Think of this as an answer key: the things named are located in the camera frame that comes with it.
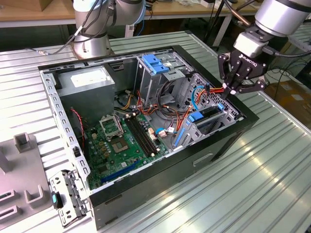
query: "motherboard chip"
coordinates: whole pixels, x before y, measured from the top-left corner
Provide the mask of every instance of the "motherboard chip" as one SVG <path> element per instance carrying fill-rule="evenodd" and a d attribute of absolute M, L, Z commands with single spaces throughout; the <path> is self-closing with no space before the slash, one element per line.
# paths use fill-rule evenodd
<path fill-rule="evenodd" d="M 115 153 L 120 153 L 121 151 L 128 149 L 128 145 L 123 137 L 111 141 L 111 145 Z"/>
<path fill-rule="evenodd" d="M 106 165 L 102 165 L 102 166 L 98 167 L 98 171 L 100 173 L 103 173 L 103 172 L 107 171 L 107 166 Z"/>

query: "motherboard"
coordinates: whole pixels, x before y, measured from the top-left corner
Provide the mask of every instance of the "motherboard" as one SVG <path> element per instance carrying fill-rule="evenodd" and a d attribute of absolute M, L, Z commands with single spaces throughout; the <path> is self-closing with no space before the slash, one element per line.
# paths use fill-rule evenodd
<path fill-rule="evenodd" d="M 123 135 L 107 137 L 119 126 L 114 120 L 105 122 L 104 127 L 97 126 L 86 130 L 88 138 L 88 165 L 91 169 L 88 178 L 90 189 L 96 189 L 103 183 L 122 176 L 129 171 L 148 164 L 168 153 L 160 138 L 150 139 L 148 129 L 152 129 L 144 115 L 131 119 L 118 119 Z"/>

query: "blue cable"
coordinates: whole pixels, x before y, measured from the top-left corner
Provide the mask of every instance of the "blue cable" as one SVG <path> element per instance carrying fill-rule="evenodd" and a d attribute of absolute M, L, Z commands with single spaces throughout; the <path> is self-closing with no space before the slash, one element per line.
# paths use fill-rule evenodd
<path fill-rule="evenodd" d="M 195 110 L 198 110 L 198 107 L 196 106 L 195 101 L 194 101 L 194 93 L 199 88 L 204 88 L 204 86 L 197 86 L 196 88 L 194 88 L 194 90 L 192 91 L 192 95 L 191 95 L 191 103 L 193 107 L 195 108 Z"/>
<path fill-rule="evenodd" d="M 164 128 L 157 129 L 155 133 L 158 134 L 161 130 L 164 130 Z"/>
<path fill-rule="evenodd" d="M 145 26 L 145 20 L 143 19 L 142 20 L 142 27 L 140 29 L 140 32 L 137 34 L 137 36 L 139 36 L 141 34 L 142 30 L 144 29 L 144 26 Z"/>

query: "cardboard box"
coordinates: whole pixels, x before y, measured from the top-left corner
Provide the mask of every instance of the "cardboard box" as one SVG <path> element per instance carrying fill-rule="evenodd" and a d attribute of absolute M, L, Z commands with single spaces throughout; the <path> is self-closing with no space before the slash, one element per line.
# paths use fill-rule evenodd
<path fill-rule="evenodd" d="M 53 0 L 0 0 L 0 4 L 32 11 L 43 11 L 52 1 Z"/>
<path fill-rule="evenodd" d="M 274 98 L 277 83 L 269 85 L 265 93 Z M 297 120 L 311 129 L 311 90 L 295 81 L 280 82 L 275 101 Z"/>

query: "green circuit board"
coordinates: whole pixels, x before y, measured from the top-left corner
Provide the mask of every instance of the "green circuit board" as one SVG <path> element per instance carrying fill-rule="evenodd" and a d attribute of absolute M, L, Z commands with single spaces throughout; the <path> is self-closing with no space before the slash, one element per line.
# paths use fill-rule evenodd
<path fill-rule="evenodd" d="M 143 115 L 136 116 L 136 120 L 142 128 L 148 129 L 151 127 Z M 113 124 L 115 124 L 113 120 L 109 121 L 105 124 L 105 127 L 115 129 Z M 124 119 L 121 119 L 121 127 L 124 132 L 123 137 L 114 138 L 110 142 L 107 141 L 100 124 L 86 130 L 88 138 L 86 146 L 88 146 L 89 153 L 87 163 L 90 167 L 90 175 L 87 179 L 91 189 L 102 186 L 102 179 L 109 175 L 115 175 L 116 172 L 125 169 L 139 168 L 168 153 L 162 141 L 158 141 L 158 145 L 154 142 L 153 144 L 159 149 L 159 152 L 153 157 L 147 157 L 125 124 Z"/>

